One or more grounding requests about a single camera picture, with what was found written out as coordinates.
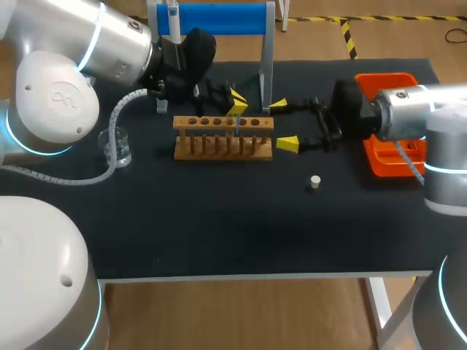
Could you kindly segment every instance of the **cable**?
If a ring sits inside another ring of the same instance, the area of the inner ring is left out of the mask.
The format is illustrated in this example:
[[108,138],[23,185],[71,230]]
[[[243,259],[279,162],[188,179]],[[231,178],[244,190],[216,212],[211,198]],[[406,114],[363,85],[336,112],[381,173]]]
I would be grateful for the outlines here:
[[459,31],[463,34],[465,34],[467,36],[467,31],[465,31],[464,29],[462,28],[454,28],[454,29],[450,29],[446,32],[446,34],[444,35],[444,40],[446,40],[447,42],[449,42],[450,44],[462,44],[464,42],[467,42],[467,39],[465,40],[460,40],[460,41],[456,41],[456,40],[451,40],[451,39],[448,39],[448,35],[449,33],[452,33],[453,31]]
[[33,177],[35,179],[50,182],[52,184],[61,184],[64,186],[85,186],[88,184],[97,184],[102,182],[105,179],[108,179],[115,171],[117,165],[117,145],[115,143],[115,126],[117,124],[117,118],[123,107],[125,107],[129,102],[133,101],[135,98],[146,96],[146,89],[139,89],[129,93],[127,96],[123,97],[115,106],[110,115],[109,120],[109,145],[110,145],[110,164],[109,168],[105,173],[94,177],[93,179],[84,179],[84,180],[69,180],[69,179],[59,179],[57,177],[48,176],[45,174],[38,173],[37,171],[32,171],[26,168],[21,168],[20,166],[2,166],[1,169],[15,172],[17,174]]
[[401,144],[399,144],[399,141],[394,141],[394,146],[398,150],[399,155],[401,155],[401,157],[406,161],[406,163],[409,166],[410,170],[412,170],[412,173],[414,173],[415,177],[420,182],[420,184],[422,184],[422,186],[425,186],[425,178],[418,171],[418,169],[415,167],[414,163],[409,158],[409,156],[405,153],[405,151],[402,148]]

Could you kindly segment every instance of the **blue bar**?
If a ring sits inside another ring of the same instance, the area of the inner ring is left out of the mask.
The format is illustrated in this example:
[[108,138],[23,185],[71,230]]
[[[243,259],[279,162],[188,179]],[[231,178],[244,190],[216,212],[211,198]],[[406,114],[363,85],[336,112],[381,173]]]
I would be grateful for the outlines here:
[[[158,4],[159,35],[169,35],[167,4]],[[199,27],[212,35],[266,34],[266,4],[179,4],[180,32]]]

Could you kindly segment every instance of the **black table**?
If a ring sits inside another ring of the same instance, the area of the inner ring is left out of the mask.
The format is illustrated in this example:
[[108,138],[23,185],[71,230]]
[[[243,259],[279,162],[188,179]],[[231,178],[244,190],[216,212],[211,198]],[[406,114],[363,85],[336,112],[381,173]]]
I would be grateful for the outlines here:
[[[260,111],[258,64],[216,63],[216,81],[235,82]],[[407,71],[437,82],[428,60],[278,62],[274,100],[329,99],[334,81],[362,72]],[[96,139],[128,91],[96,86],[101,118],[65,155],[34,167],[74,179],[105,170]],[[191,106],[171,113],[193,114]],[[81,230],[100,279],[270,273],[429,271],[466,241],[466,221],[425,207],[413,179],[377,179],[361,144],[294,156],[274,150],[270,163],[173,160],[172,114],[156,115],[141,98],[119,125],[129,133],[132,163],[101,184],[60,187],[6,171],[1,195],[57,206]],[[318,134],[307,113],[275,117],[274,136]],[[317,192],[306,191],[319,175]]]

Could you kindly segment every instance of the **orange container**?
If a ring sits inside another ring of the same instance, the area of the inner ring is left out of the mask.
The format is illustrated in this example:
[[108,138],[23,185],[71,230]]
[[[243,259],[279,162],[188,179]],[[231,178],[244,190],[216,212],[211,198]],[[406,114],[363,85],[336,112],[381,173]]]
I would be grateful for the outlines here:
[[[418,85],[408,73],[359,74],[355,80],[366,98],[371,101],[379,90],[406,88]],[[421,174],[425,173],[426,142],[404,140],[399,142]],[[379,177],[414,176],[404,159],[399,155],[394,143],[382,142],[375,136],[363,141],[371,169]]]

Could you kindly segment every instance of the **wooden floor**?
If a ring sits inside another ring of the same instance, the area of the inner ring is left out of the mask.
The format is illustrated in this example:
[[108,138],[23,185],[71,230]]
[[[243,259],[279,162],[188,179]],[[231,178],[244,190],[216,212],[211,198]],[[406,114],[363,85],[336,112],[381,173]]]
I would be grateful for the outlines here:
[[[105,2],[128,15],[145,15],[146,0]],[[301,17],[466,13],[464,0],[291,0],[290,8],[290,16]],[[446,31],[454,27],[467,29],[460,22],[350,23],[360,59],[430,58],[442,82],[467,80],[467,44],[444,41]],[[218,37],[216,60],[257,61],[260,44],[258,37]],[[338,60],[349,56],[338,25],[289,23],[287,33],[277,32],[275,58]],[[13,75],[13,61],[4,45],[0,59],[0,78],[6,82]],[[0,98],[7,97],[8,91],[9,85],[3,84]],[[395,308],[411,281],[386,279],[385,283]],[[113,285],[106,291],[106,301],[110,350],[376,348],[366,293],[355,279]]]

